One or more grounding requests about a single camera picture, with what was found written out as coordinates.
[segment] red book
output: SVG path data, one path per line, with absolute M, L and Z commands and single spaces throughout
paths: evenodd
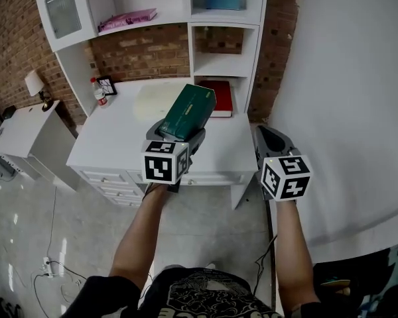
M 217 105 L 211 117 L 230 118 L 233 113 L 232 92 L 228 81 L 203 80 L 199 86 L 213 89 L 217 98 Z

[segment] black t-shirt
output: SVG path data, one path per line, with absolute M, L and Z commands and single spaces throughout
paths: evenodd
M 137 308 L 140 295 L 140 289 L 128 279 L 90 277 L 62 317 L 102 317 L 117 311 L 120 317 L 280 317 L 253 296 L 245 280 L 206 268 L 164 270 Z M 321 311 L 321 304 L 311 303 L 293 317 L 319 317 Z

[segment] tiled floor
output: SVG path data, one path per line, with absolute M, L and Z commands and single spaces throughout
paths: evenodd
M 0 296 L 23 308 L 25 317 L 44 317 L 32 279 L 40 270 L 50 239 L 55 187 L 17 176 L 0 182 Z M 81 181 L 77 193 L 57 189 L 49 257 L 87 277 L 106 276 L 113 253 L 133 220 L 136 208 L 110 203 Z M 255 286 L 253 263 L 269 242 L 264 203 L 255 181 L 242 204 L 232 211 L 224 187 L 181 187 L 166 205 L 161 220 L 153 273 L 168 264 L 186 267 L 219 262 L 221 269 Z M 59 273 L 57 264 L 53 272 Z M 258 298 L 270 302 L 269 259 Z M 78 277 L 65 273 L 38 278 L 36 288 L 49 317 L 57 317 L 79 291 Z

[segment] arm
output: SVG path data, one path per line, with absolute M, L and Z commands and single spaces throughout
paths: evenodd
M 277 203 L 276 273 L 287 317 L 303 304 L 319 302 L 312 282 L 311 257 L 294 201 Z
M 127 278 L 140 290 L 143 289 L 155 257 L 165 195 L 166 185 L 151 186 L 151 191 L 143 199 L 133 222 L 119 243 L 109 276 Z

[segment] desk leg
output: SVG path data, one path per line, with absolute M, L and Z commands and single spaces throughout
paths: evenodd
M 236 209 L 236 207 L 239 205 L 239 202 L 243 194 L 245 193 L 247 186 L 251 182 L 253 175 L 254 175 L 253 172 L 245 173 L 242 184 L 230 186 L 230 192 L 232 194 L 233 210 Z

